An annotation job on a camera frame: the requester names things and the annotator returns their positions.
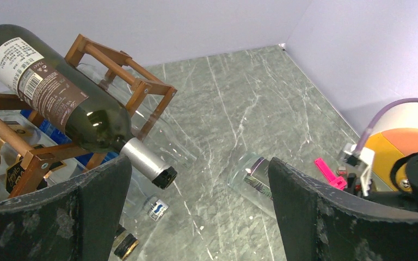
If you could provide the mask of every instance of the clear glass bottle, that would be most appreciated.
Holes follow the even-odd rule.
[[[228,176],[227,184],[276,219],[268,181],[268,164],[269,161],[264,157],[253,152],[246,153],[239,159],[233,173]]]
[[[103,88],[121,104],[126,105],[132,96],[132,91],[128,84],[119,77],[114,82],[108,84],[105,82],[101,69],[89,64],[79,64],[77,69]],[[142,103],[132,116],[132,129],[139,132],[142,126],[148,121],[152,110]],[[156,155],[170,164],[177,164],[189,169],[197,159],[198,153],[189,150],[177,139],[172,127],[160,117],[155,122],[153,129],[150,130],[143,143]]]

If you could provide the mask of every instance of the wine rack frame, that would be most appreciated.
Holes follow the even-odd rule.
[[[169,84],[159,80],[152,73],[136,63],[132,57],[123,51],[116,51],[97,42],[79,35],[65,56],[65,60],[73,67],[77,67],[85,54],[91,55],[108,69],[105,78],[100,82],[99,88],[106,89],[115,77],[120,77],[130,85],[133,91],[132,97],[125,105],[131,116],[141,105],[145,97],[149,94],[163,96],[147,122],[142,126],[141,130],[134,135],[143,140],[155,122],[161,117],[162,112],[177,93],[177,90]],[[130,66],[140,75],[145,77],[136,78],[127,72],[123,66]],[[20,100],[14,94],[0,94],[0,110],[23,110],[32,108]],[[35,110],[32,110],[28,120],[35,126],[40,126],[44,118]],[[21,179],[13,188],[9,198],[20,196],[36,190],[37,186],[48,173],[52,163],[66,160],[69,158],[81,156],[89,153],[88,151],[78,147],[77,145],[62,144],[46,148],[34,149],[21,139],[9,126],[0,119],[0,137],[9,143],[20,155],[23,156],[21,163],[24,173]],[[99,166],[106,154],[94,154],[85,166],[85,170],[93,169]]]

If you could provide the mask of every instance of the pink clip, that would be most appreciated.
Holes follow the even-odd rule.
[[[323,176],[328,180],[329,185],[343,190],[347,186],[347,181],[343,177],[336,177],[333,171],[327,166],[322,158],[315,159],[315,165],[321,171]]]

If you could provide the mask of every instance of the white wall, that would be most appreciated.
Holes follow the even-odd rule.
[[[310,2],[0,0],[0,24],[26,27],[63,56],[82,33],[154,65],[285,42]]]
[[[286,50],[361,133],[384,105],[418,97],[418,1],[314,0]]]

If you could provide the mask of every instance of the transparent plastic bottle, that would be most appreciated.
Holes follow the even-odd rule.
[[[108,84],[104,78],[106,71],[101,72],[93,65],[82,63],[77,66],[77,69],[96,84],[103,86],[123,105],[126,105],[132,96],[128,84],[119,77],[116,77],[113,83]],[[142,103],[131,118],[133,131],[139,132],[151,114],[152,110]],[[185,169],[189,169],[197,159],[198,154],[182,145],[177,139],[175,131],[162,117],[156,120],[153,129],[150,130],[143,143],[166,162],[177,164]]]
[[[157,197],[160,192],[158,188],[142,176],[136,169],[132,169],[131,183],[122,212],[130,219],[145,212],[150,218],[158,221],[169,205]]]
[[[239,159],[234,172],[228,176],[227,184],[276,219],[268,181],[268,164],[269,161],[264,157],[253,152],[246,153]]]

